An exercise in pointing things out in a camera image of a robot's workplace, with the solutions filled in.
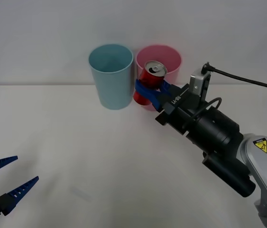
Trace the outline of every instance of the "cup rim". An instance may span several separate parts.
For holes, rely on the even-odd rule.
[[[166,44],[151,44],[151,45],[147,45],[147,46],[144,46],[143,48],[141,48],[141,49],[138,51],[138,53],[136,54],[136,56],[135,56],[135,62],[136,62],[137,66],[138,66],[139,68],[143,69],[144,67],[141,67],[141,65],[138,63],[138,55],[140,54],[140,52],[141,52],[142,50],[144,50],[144,49],[147,48],[147,47],[151,47],[151,46],[165,46],[165,47],[169,47],[170,49],[173,49],[174,51],[176,51],[176,52],[179,54],[179,56],[180,56],[181,63],[180,63],[180,65],[179,65],[175,70],[170,71],[170,72],[167,72],[166,75],[171,74],[171,73],[173,73],[173,72],[179,70],[179,68],[181,67],[181,65],[182,65],[182,63],[183,63],[182,55],[180,54],[180,52],[179,52],[178,50],[176,50],[175,48],[173,48],[173,47],[171,47],[171,46],[169,46],[169,45],[166,45]]]
[[[97,69],[95,69],[93,66],[91,66],[90,61],[89,61],[89,58],[90,58],[91,53],[92,53],[94,50],[96,50],[96,49],[98,49],[98,48],[100,48],[100,47],[103,47],[103,46],[107,46],[107,45],[118,45],[118,46],[124,47],[124,48],[126,48],[127,50],[129,50],[130,53],[131,53],[131,61],[130,61],[130,63],[129,63],[126,67],[124,67],[122,70],[113,71],[113,72],[103,72],[103,71],[97,70]],[[132,65],[133,59],[134,59],[134,55],[133,55],[133,52],[130,50],[129,47],[127,47],[127,46],[125,46],[125,45],[122,45],[122,44],[117,44],[117,43],[108,43],[108,44],[102,44],[102,45],[99,45],[99,46],[97,46],[96,48],[94,48],[94,49],[90,52],[90,54],[89,54],[89,56],[88,56],[88,64],[89,64],[89,66],[90,66],[93,70],[95,70],[95,71],[97,71],[97,72],[99,72],[99,73],[102,73],[102,74],[115,74],[115,73],[121,72],[121,71],[123,71],[123,70],[126,70],[128,67],[130,67],[130,66]]]

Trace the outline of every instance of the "warning label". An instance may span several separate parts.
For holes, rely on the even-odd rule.
[[[267,153],[267,140],[265,138],[253,141],[253,144]]]

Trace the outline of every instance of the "table surface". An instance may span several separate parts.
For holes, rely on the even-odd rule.
[[[210,85],[242,133],[267,136],[267,89]],[[134,101],[100,105],[92,85],[0,86],[0,195],[39,182],[0,228],[263,227],[253,205],[202,165],[202,151]]]

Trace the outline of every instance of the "can lid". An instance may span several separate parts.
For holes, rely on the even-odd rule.
[[[152,75],[157,77],[164,77],[167,74],[166,67],[157,61],[148,61],[145,64],[145,69]]]

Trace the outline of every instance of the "black cable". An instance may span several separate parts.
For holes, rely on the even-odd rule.
[[[258,82],[258,81],[255,81],[255,80],[251,80],[251,79],[247,79],[247,78],[244,78],[244,77],[239,77],[239,76],[235,76],[235,75],[226,73],[224,71],[221,71],[221,70],[218,70],[218,69],[214,68],[213,66],[210,66],[208,63],[203,66],[203,69],[205,71],[206,70],[212,71],[212,72],[224,75],[226,77],[230,77],[230,78],[233,78],[233,79],[236,79],[236,80],[239,80],[239,81],[248,82],[248,83],[251,83],[251,84],[255,84],[255,85],[267,88],[267,84],[266,83]]]
[[[207,104],[205,104],[204,106],[202,106],[200,109],[198,109],[188,120],[187,122],[182,126],[182,129],[187,128],[193,121],[194,119],[201,114],[201,112],[203,112],[206,108],[208,108],[210,105],[212,105],[214,102],[219,101],[217,106],[215,106],[216,109],[218,109],[222,103],[222,98],[217,97],[214,98],[213,100],[211,100],[210,102],[208,102]]]

